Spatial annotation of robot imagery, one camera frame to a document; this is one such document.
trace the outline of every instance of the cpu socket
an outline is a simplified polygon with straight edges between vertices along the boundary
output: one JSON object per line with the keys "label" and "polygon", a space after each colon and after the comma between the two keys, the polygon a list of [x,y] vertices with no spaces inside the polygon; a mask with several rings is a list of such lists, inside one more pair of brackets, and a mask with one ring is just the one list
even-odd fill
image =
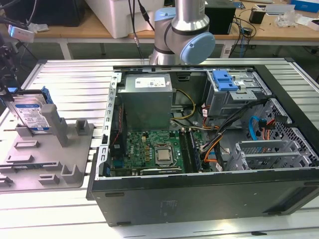
{"label": "cpu socket", "polygon": [[155,164],[162,167],[173,164],[172,149],[170,146],[155,147]]}

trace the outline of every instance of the floor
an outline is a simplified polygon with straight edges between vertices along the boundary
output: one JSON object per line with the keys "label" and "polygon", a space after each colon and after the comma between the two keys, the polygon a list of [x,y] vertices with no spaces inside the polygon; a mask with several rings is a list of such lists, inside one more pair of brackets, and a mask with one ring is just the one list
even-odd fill
{"label": "floor", "polygon": [[[139,58],[138,51],[134,44],[105,44],[106,55],[101,54],[100,45],[97,43],[73,43],[70,45],[74,59],[128,59]],[[153,51],[153,44],[142,44],[141,49],[145,58]],[[58,44],[55,43],[33,43],[28,49],[38,59],[59,60],[63,59]],[[220,56],[222,45],[217,45],[211,58]],[[274,57],[273,53],[277,46],[256,46],[255,49],[248,49],[245,58],[269,58]],[[239,57],[239,53],[233,53],[232,58]],[[284,46],[278,57],[292,57],[312,78],[316,79],[319,74],[319,54],[312,55],[302,46]],[[24,48],[21,47],[16,56],[16,65],[19,68],[17,77],[22,84],[27,78],[31,69],[35,66],[35,60]],[[4,106],[0,104],[0,114]]]}

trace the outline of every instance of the plastic bag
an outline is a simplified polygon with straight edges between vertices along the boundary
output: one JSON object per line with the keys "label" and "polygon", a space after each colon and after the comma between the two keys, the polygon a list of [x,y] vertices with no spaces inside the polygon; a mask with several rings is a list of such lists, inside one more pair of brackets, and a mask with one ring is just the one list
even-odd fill
{"label": "plastic bag", "polygon": [[275,18],[275,23],[278,27],[297,26],[296,20],[302,15],[296,13],[295,10],[288,11],[284,15],[279,15]]}

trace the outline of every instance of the wooden desk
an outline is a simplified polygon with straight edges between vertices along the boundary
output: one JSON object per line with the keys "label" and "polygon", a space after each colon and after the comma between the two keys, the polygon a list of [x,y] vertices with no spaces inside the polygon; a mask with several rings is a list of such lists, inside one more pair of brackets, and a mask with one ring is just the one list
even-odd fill
{"label": "wooden desk", "polygon": [[[246,9],[253,8],[256,3],[243,1]],[[243,12],[236,10],[236,16]],[[297,11],[304,16],[318,17],[316,13]],[[244,20],[249,19],[250,11],[243,12],[240,17]],[[279,28],[275,24],[275,16],[265,15],[262,24],[254,24],[257,33],[250,41],[254,45],[319,45],[319,31],[303,25],[297,27]],[[99,21],[96,15],[88,11],[83,23],[79,27],[50,26],[47,32],[41,32],[36,35],[35,42],[55,42],[59,43],[65,59],[72,59],[72,53],[68,47],[69,43],[100,43],[102,53],[105,52],[104,43],[134,43],[134,37],[130,34],[125,38],[114,39]],[[140,43],[154,43],[153,31],[141,31],[137,33]],[[216,44],[222,44],[222,58],[228,58],[232,46],[239,36],[237,25],[233,24],[229,35],[215,35]]]}

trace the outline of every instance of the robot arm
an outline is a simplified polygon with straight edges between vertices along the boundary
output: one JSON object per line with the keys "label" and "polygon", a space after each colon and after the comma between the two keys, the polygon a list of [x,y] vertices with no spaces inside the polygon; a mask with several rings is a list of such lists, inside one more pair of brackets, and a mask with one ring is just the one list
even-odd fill
{"label": "robot arm", "polygon": [[199,64],[215,47],[214,36],[207,32],[205,0],[175,0],[175,4],[176,8],[156,11],[152,65]]}

